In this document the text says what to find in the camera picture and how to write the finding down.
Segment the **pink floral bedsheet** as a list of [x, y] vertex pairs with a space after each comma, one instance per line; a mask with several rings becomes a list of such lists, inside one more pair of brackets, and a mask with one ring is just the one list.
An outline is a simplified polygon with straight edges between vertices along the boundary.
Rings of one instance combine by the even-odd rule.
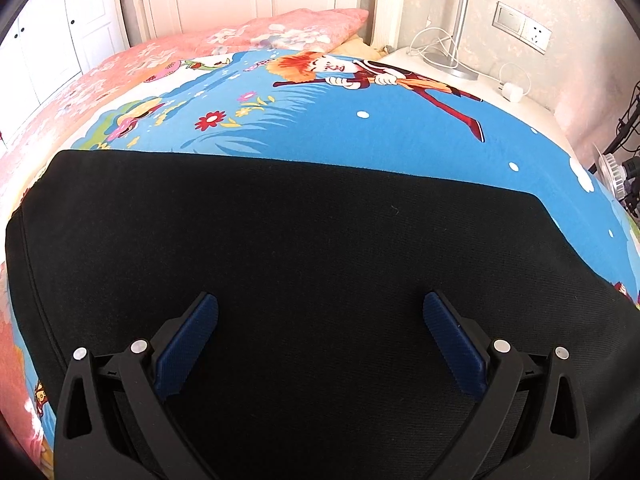
[[[98, 110], [135, 86], [152, 88], [187, 60], [204, 60], [195, 75], [219, 70], [231, 53], [178, 58], [145, 41], [114, 54], [66, 84], [17, 130], [1, 156], [1, 220], [9, 221], [54, 154]], [[1, 282], [1, 414], [17, 443], [46, 478], [53, 476], [55, 417], [12, 312], [9, 282]]]

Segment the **white wardrobe door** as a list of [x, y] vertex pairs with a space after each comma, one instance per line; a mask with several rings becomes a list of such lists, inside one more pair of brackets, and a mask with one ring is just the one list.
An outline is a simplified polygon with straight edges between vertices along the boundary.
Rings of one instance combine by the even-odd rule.
[[74, 78], [129, 48], [120, 0], [28, 0], [1, 43], [1, 135], [9, 142]]

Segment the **blue cartoon blanket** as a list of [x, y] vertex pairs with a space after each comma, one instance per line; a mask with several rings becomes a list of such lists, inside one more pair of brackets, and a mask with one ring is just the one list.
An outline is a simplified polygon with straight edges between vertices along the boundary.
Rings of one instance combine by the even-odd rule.
[[533, 195], [570, 246], [639, 313], [639, 235], [592, 174], [543, 134], [468, 92], [382, 64], [302, 52], [235, 53], [195, 75], [102, 106], [57, 151], [299, 162], [469, 183]]

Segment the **silver desk fan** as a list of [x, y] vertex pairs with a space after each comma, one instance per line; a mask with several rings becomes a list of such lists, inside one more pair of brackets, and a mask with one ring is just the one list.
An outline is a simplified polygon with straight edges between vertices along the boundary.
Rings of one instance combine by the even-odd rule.
[[620, 203], [634, 222], [639, 223], [639, 145], [627, 148], [628, 141], [639, 141], [639, 83], [634, 84], [623, 115], [617, 119], [613, 140], [603, 149], [592, 146], [590, 174]]

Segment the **white nightstand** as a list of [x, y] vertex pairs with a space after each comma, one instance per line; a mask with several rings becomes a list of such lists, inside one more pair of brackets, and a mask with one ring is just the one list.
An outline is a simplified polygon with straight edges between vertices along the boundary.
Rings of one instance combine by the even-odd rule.
[[472, 93], [474, 96], [518, 118], [521, 122], [526, 122], [529, 127], [546, 136], [559, 148], [566, 151], [567, 154], [574, 158], [577, 157], [554, 116], [544, 107], [529, 99], [528, 96], [523, 96], [520, 102], [510, 102], [502, 96], [497, 81], [493, 81], [486, 76], [479, 76], [477, 80], [452, 76], [438, 67], [425, 63], [420, 55], [410, 54], [407, 48], [402, 48], [386, 55], [381, 58], [381, 61], [391, 66], [411, 70], [417, 74], [446, 82], [446, 84], [451, 84], [459, 90]]

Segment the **pink floral pillow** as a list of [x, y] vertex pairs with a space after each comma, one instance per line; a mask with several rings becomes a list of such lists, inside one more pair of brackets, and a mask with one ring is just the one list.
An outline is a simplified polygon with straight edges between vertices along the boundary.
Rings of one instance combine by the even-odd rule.
[[197, 58], [250, 50], [330, 52], [367, 23], [364, 9], [296, 9], [271, 18], [254, 18], [236, 27], [186, 32], [152, 41], [178, 58]]

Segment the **wall socket panel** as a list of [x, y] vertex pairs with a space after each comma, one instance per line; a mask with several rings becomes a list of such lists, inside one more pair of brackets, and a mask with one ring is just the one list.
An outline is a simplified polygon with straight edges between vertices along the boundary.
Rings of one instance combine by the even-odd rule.
[[492, 26], [545, 54], [550, 44], [551, 30], [524, 13], [498, 2]]

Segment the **black pants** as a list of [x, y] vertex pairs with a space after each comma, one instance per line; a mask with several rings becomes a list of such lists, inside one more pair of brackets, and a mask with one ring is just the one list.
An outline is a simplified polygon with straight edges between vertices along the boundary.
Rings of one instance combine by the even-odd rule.
[[57, 154], [6, 227], [52, 404], [73, 351], [122, 350], [200, 292], [212, 338], [168, 413], [221, 479], [421, 479], [469, 414], [422, 318], [567, 348], [593, 477], [638, 474], [639, 313], [537, 197], [251, 158]]

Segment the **yellow cushion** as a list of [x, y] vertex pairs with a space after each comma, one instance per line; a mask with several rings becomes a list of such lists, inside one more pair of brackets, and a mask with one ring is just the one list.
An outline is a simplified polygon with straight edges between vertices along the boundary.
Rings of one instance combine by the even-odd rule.
[[331, 54], [352, 56], [353, 58], [364, 58], [365, 60], [378, 61], [387, 55], [384, 49], [375, 49], [364, 42], [364, 40], [354, 35], [349, 37], [342, 44], [331, 51]]

